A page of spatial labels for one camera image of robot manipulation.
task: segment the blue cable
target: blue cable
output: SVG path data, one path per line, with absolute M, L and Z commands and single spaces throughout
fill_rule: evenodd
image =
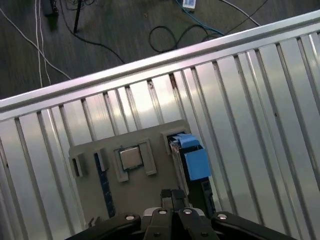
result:
M 197 18 L 195 18 L 192 14 L 190 14 L 190 12 L 188 12 L 187 10 L 184 9 L 184 7 L 178 2 L 178 0 L 175 0 L 176 3 L 180 6 L 180 8 L 189 15 L 190 18 L 192 18 L 193 20 L 195 20 L 199 25 L 203 26 L 205 29 L 211 30 L 217 34 L 220 34 L 222 36 L 224 36 L 225 34 L 222 33 L 221 31 L 219 31 L 218 29 L 215 29 L 213 27 L 207 26 L 204 23 L 202 23 L 201 21 L 199 21 Z

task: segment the cable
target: cable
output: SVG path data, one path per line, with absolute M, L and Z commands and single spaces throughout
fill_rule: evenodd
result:
M 213 27 L 207 26 L 204 23 L 202 23 L 200 20 L 198 20 L 197 18 L 195 18 L 192 14 L 190 14 L 187 10 L 184 9 L 184 7 L 178 2 L 178 0 L 175 0 L 175 2 L 180 6 L 180 8 L 190 17 L 192 18 L 194 21 L 196 21 L 199 25 L 201 25 L 202 27 L 204 27 L 207 30 L 211 30 L 217 34 L 220 34 L 222 36 L 224 36 L 225 34 L 221 31 L 219 31 L 218 29 L 215 29 Z
M 220 0 L 221 2 L 228 4 L 229 6 L 235 8 L 236 10 L 238 10 L 239 12 L 243 13 L 245 16 L 247 16 L 255 25 L 257 25 L 258 27 L 261 26 L 256 20 L 254 20 L 251 16 L 249 16 L 248 13 L 246 13 L 245 11 L 243 11 L 240 7 L 232 4 L 231 2 L 228 2 L 227 0 Z
M 96 45 L 96 46 L 100 46 L 100 47 L 103 47 L 107 50 L 109 50 L 110 52 L 112 52 L 114 55 L 117 56 L 117 58 L 123 63 L 125 64 L 125 61 L 123 61 L 123 59 L 115 52 L 113 51 L 110 47 L 106 46 L 106 45 L 103 45 L 102 43 L 98 43 L 98 42 L 93 42 L 93 41 L 89 41 L 89 40 L 86 40 L 80 36 L 78 36 L 77 34 L 75 34 L 71 29 L 70 27 L 68 26 L 67 24 L 67 21 L 66 21 L 66 17 L 65 17 L 65 13 L 64 13 L 64 10 L 63 10 L 63 7 L 62 7 L 62 3 L 61 3 L 61 0 L 59 0 L 59 3 L 60 3 L 60 8 L 61 8 L 61 13 L 62 13 L 62 18 L 63 18 L 63 21 L 64 21 L 64 24 L 66 26 L 66 28 L 68 29 L 68 31 L 73 35 L 75 36 L 77 39 L 87 43 L 87 44 L 92 44 L 92 45 Z
M 71 79 L 71 77 L 69 77 L 65 72 L 61 71 L 59 68 L 55 67 L 54 65 L 51 64 L 51 62 L 49 62 L 48 59 L 46 59 L 45 55 L 43 54 L 43 52 L 37 47 L 37 45 L 34 44 L 33 41 L 31 41 L 29 38 L 27 38 L 24 33 L 7 17 L 7 15 L 4 13 L 4 11 L 2 10 L 2 8 L 0 7 L 0 12 L 2 13 L 2 15 L 4 16 L 4 18 L 12 24 L 12 26 L 14 26 L 15 29 L 17 29 L 17 31 L 22 35 L 22 37 L 27 40 L 32 46 L 34 46 L 38 52 L 41 54 L 41 56 L 43 57 L 43 59 L 49 64 L 50 67 L 52 67 L 53 69 L 55 69 L 56 71 L 58 71 L 59 73 L 61 73 L 62 75 L 66 76 L 68 79 Z
M 43 32 L 42 32 L 42 20 L 41 20 L 41 12 L 40 12 L 40 9 L 41 9 L 41 0 L 39 0 L 39 12 L 38 12 L 38 16 L 39 16 L 39 28 L 40 28 L 40 35 L 41 35 L 41 41 L 42 41 L 42 52 L 43 52 L 43 55 L 45 56 L 45 43 L 44 43 L 44 35 L 43 35 Z M 51 85 L 51 80 L 50 80 L 50 77 L 49 77 L 49 73 L 48 73 L 48 69 L 47 69 L 47 62 L 44 61 L 44 69 L 45 69 L 45 73 L 46 73 L 46 76 L 48 77 L 48 81 L 49 81 L 49 85 Z
M 39 37 L 38 37 L 38 18 L 37 18 L 37 0 L 34 0 L 34 15 L 35 15 L 35 39 L 36 39 L 36 46 L 39 48 Z M 40 77 L 40 86 L 43 87 L 42 83 L 42 75 L 41 75 L 41 61 L 40 61 L 40 53 L 38 53 L 38 68 L 39 68 L 39 77 Z
M 213 35 L 220 35 L 219 33 L 216 33 L 216 32 L 215 32 L 215 33 L 212 33 L 212 34 L 209 34 L 208 31 L 207 31 L 208 29 L 206 29 L 205 27 L 203 27 L 203 26 L 200 25 L 200 24 L 194 24 L 194 25 L 191 25 L 191 26 L 187 27 L 187 28 L 183 31 L 183 33 L 180 35 L 179 39 L 177 40 L 176 37 L 175 37 L 175 35 L 174 35 L 174 33 L 173 33 L 167 26 L 156 26 L 156 27 L 154 27 L 154 28 L 150 31 L 150 33 L 149 33 L 149 37 L 148 37 L 149 45 L 150 45 L 150 47 L 151 47 L 155 52 L 157 52 L 157 53 L 159 53 L 159 54 L 166 53 L 166 52 L 169 52 L 169 51 L 172 51 L 172 50 L 176 50 L 176 49 L 178 49 L 178 44 L 179 44 L 180 41 L 182 40 L 183 36 L 184 36 L 188 31 L 190 31 L 190 30 L 193 29 L 193 28 L 200 28 L 200 29 L 202 29 L 202 30 L 205 32 L 206 36 L 205 36 L 205 38 L 202 39 L 202 42 L 204 42 L 206 39 L 209 39 L 210 37 L 213 37 Z M 166 31 L 171 35 L 171 37 L 172 37 L 172 39 L 173 39 L 173 41 L 174 41 L 174 44 L 173 44 L 172 47 L 170 47 L 170 48 L 168 48 L 168 49 L 165 49 L 165 50 L 160 50 L 160 49 L 156 49 L 156 48 L 155 48 L 155 46 L 152 44 L 151 36 L 152 36 L 153 32 L 154 32 L 155 30 L 157 30 L 157 29 L 164 29 L 164 30 L 166 30 Z
M 255 15 L 256 12 L 259 11 L 259 9 L 261 9 L 266 3 L 268 2 L 268 0 L 265 0 L 260 7 L 258 7 L 249 17 L 251 18 L 253 15 Z M 249 19 L 249 17 L 247 17 L 245 20 L 243 20 L 242 22 L 240 22 L 237 26 L 233 27 L 232 29 L 230 29 L 225 35 L 229 34 L 231 31 L 235 30 L 237 27 L 239 27 L 241 24 L 243 24 L 245 21 L 247 21 Z

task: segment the metal rail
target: metal rail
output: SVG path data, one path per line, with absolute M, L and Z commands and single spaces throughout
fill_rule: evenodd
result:
M 218 211 L 320 240 L 320 11 L 0 101 L 4 239 L 85 227 L 70 146 L 186 119 Z

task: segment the black cable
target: black cable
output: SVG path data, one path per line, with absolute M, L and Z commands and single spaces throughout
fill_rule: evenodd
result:
M 227 31 L 225 33 L 225 35 L 229 34 L 231 31 L 235 30 L 237 27 L 239 27 L 241 24 L 243 24 L 245 21 L 247 21 L 249 18 L 251 18 L 253 15 L 255 15 L 256 12 L 259 11 L 260 8 L 262 8 L 266 3 L 268 2 L 268 0 L 265 0 L 260 7 L 258 7 L 249 17 L 247 17 L 245 20 L 243 20 L 242 22 L 240 22 L 237 26 L 235 26 L 234 28 L 232 28 L 231 30 Z
M 69 10 L 69 11 L 77 11 L 77 5 L 78 5 L 78 1 L 79 0 L 66 0 L 65 1 L 65 8 L 67 9 L 67 10 Z M 69 6 L 68 6 L 68 3 L 67 2 L 69 2 L 70 4 L 72 4 L 72 5 L 74 5 L 75 7 L 74 8 L 70 8 Z M 84 4 L 84 1 L 81 3 L 81 7 L 80 7 L 80 9 L 82 10 L 83 8 L 84 8 L 84 6 L 85 6 L 85 4 Z
M 90 5 L 94 4 L 95 1 L 96 0 L 83 0 L 82 3 L 81 3 L 81 8 L 80 9 L 82 10 L 85 5 L 90 6 Z M 74 5 L 75 7 L 74 8 L 70 8 L 68 6 L 67 2 L 69 2 L 72 5 Z M 77 10 L 76 6 L 78 5 L 78 2 L 79 2 L 79 0 L 67 0 L 67 1 L 65 1 L 65 7 L 69 11 L 76 11 Z
M 184 37 L 184 35 L 185 35 L 188 31 L 190 31 L 191 29 L 193 29 L 193 28 L 200 28 L 200 29 L 202 29 L 202 30 L 205 32 L 206 36 L 205 36 L 204 39 L 202 39 L 202 42 L 204 42 L 206 39 L 209 39 L 209 38 L 213 37 L 213 35 L 219 35 L 219 34 L 216 33 L 216 32 L 209 34 L 209 33 L 208 33 L 208 29 L 205 29 L 203 26 L 201 26 L 201 25 L 199 25 L 199 24 L 194 24 L 194 25 L 191 25 L 191 26 L 187 27 L 187 28 L 183 31 L 183 33 L 180 35 L 179 39 L 177 40 L 176 37 L 175 37 L 175 35 L 174 35 L 174 33 L 173 33 L 167 26 L 156 26 L 156 27 L 154 27 L 154 28 L 150 31 L 150 33 L 149 33 L 149 37 L 148 37 L 149 45 L 150 45 L 150 47 L 151 47 L 155 52 L 160 53 L 160 54 L 166 53 L 166 52 L 169 52 L 169 51 L 172 51 L 172 50 L 176 50 L 176 49 L 178 49 L 178 44 L 180 43 L 180 41 L 182 40 L 182 38 Z M 170 47 L 170 48 L 168 48 L 168 49 L 165 49 L 165 50 L 160 50 L 160 49 L 156 49 L 156 48 L 155 48 L 155 46 L 152 44 L 151 36 L 152 36 L 153 32 L 154 32 L 155 30 L 157 30 L 157 29 L 164 29 L 164 30 L 166 30 L 166 31 L 171 35 L 171 37 L 172 37 L 172 39 L 173 39 L 173 41 L 174 41 L 174 44 L 173 44 L 172 47 Z
M 90 3 L 87 3 L 89 2 L 90 0 L 84 0 L 84 4 L 87 5 L 87 6 L 90 6 L 92 5 L 96 0 L 92 0 Z
M 110 47 L 106 46 L 106 45 L 103 45 L 102 43 L 98 43 L 98 42 L 94 42 L 94 41 L 89 41 L 89 40 L 86 40 L 80 36 L 78 36 L 77 34 L 75 34 L 71 29 L 70 27 L 68 26 L 67 24 L 67 21 L 66 21 L 66 16 L 65 16 L 65 13 L 64 13 L 64 9 L 62 7 L 62 3 L 61 3 L 61 0 L 59 0 L 59 3 L 60 3 L 60 8 L 61 8 L 61 14 L 62 14 L 62 18 L 63 18 L 63 21 L 64 21 L 64 24 L 66 26 L 66 28 L 68 29 L 68 31 L 73 35 L 75 36 L 77 39 L 87 43 L 87 44 L 92 44 L 92 45 L 96 45 L 96 46 L 100 46 L 100 47 L 103 47 L 107 50 L 109 50 L 110 52 L 112 52 L 114 55 L 117 56 L 117 58 L 123 63 L 125 64 L 125 61 L 123 61 L 123 59 L 114 51 L 112 50 Z

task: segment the power strip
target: power strip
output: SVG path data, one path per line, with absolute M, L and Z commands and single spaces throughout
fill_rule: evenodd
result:
M 196 9 L 196 0 L 183 0 L 182 7 L 185 10 L 188 10 L 190 12 L 194 12 Z

